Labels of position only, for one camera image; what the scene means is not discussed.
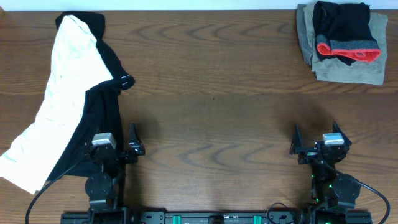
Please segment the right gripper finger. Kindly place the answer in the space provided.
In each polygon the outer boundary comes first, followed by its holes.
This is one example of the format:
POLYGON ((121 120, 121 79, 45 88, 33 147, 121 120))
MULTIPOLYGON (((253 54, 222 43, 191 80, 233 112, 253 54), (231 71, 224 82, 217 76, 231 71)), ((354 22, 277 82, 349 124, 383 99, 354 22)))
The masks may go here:
POLYGON ((302 138, 300 135, 300 130, 299 127, 295 124, 294 125, 294 135, 292 138, 292 143, 290 145, 290 150, 289 154, 300 154, 302 152, 303 144, 302 144, 302 138))
POLYGON ((334 133, 340 133, 343 140, 344 140, 344 145, 345 146, 350 146, 352 145, 352 142, 349 140, 349 138, 344 134, 344 132, 340 129, 340 127, 338 126, 337 122, 334 121, 333 122, 333 132, 334 133))

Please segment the white t-shirt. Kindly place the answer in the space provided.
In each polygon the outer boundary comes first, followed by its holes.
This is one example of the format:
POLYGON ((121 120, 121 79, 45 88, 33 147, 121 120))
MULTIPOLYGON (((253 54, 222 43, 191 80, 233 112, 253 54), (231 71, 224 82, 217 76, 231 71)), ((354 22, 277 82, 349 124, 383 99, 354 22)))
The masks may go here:
POLYGON ((111 79, 88 25, 64 16, 44 100, 35 121, 1 156, 1 177, 30 194, 40 190, 82 119, 86 92, 111 79))

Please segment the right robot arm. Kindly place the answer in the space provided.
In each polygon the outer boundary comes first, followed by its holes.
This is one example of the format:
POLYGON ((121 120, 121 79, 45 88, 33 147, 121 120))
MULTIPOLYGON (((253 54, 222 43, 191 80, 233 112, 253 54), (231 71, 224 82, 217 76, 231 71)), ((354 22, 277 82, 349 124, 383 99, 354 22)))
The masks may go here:
POLYGON ((302 223, 348 223, 348 212, 356 206, 361 186, 348 174, 339 174, 335 164, 342 161, 351 146, 336 122, 333 131, 323 135, 313 147, 305 147, 297 125, 290 154, 298 155, 300 165, 308 164, 312 171, 311 199, 302 214, 302 223))

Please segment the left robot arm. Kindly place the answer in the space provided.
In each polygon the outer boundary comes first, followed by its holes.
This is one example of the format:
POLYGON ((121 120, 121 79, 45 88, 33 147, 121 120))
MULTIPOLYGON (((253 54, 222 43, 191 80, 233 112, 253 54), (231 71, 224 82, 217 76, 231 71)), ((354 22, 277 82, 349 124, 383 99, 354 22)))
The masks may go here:
POLYGON ((118 149, 111 133, 94 135, 85 157, 100 171, 90 175, 85 184, 90 204, 88 223, 131 223, 130 211, 123 207, 126 166, 146 153, 134 123, 130 127, 129 147, 118 149))

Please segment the black t-shirt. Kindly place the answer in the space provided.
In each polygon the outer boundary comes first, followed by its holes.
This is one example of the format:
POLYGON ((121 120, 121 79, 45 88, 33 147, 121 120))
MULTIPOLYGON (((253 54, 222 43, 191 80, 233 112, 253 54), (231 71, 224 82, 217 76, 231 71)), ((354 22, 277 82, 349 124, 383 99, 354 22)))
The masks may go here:
POLYGON ((95 66, 104 65, 112 75, 112 79, 86 91, 82 119, 47 178, 48 181, 55 180, 62 174, 88 177, 100 171, 99 165, 83 156, 83 152, 90 148, 89 144, 97 133, 111 133, 115 137, 116 148, 123 148, 118 96, 121 90, 127 90, 135 84, 134 77, 123 69, 114 50, 103 41, 105 16, 95 12, 65 11, 55 20, 57 28, 67 16, 75 16, 88 26, 88 30, 96 39, 96 51, 100 54, 100 60, 95 66))

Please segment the folded olive grey garment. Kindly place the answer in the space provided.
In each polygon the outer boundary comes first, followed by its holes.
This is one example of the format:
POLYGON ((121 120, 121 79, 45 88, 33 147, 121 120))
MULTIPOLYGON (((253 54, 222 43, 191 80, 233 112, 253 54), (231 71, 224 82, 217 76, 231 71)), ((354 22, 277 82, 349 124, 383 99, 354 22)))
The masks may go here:
POLYGON ((312 25, 313 4, 299 4, 296 13, 297 33, 305 63, 311 66, 317 80, 340 83, 382 85, 387 60, 386 15, 370 13, 369 28, 381 48, 376 61, 343 63, 337 58, 320 60, 315 51, 315 31, 312 25))

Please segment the black garment with red trim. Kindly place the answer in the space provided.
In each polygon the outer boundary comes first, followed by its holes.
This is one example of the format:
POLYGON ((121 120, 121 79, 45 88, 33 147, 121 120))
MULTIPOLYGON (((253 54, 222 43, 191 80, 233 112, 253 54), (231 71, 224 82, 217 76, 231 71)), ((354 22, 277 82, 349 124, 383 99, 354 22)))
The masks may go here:
POLYGON ((369 28, 370 8, 365 3, 318 1, 313 8, 315 49, 318 58, 337 58, 346 65, 373 62, 381 55, 369 28))

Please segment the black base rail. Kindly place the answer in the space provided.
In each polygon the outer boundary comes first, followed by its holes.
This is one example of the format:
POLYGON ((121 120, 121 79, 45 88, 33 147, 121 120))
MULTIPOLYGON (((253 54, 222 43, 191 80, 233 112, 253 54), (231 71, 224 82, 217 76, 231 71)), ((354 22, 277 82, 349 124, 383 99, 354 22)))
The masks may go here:
POLYGON ((294 224, 299 221, 289 212, 274 211, 264 213, 164 213, 144 212, 131 218, 122 215, 90 218, 87 214, 63 214, 61 224, 126 223, 126 224, 294 224))

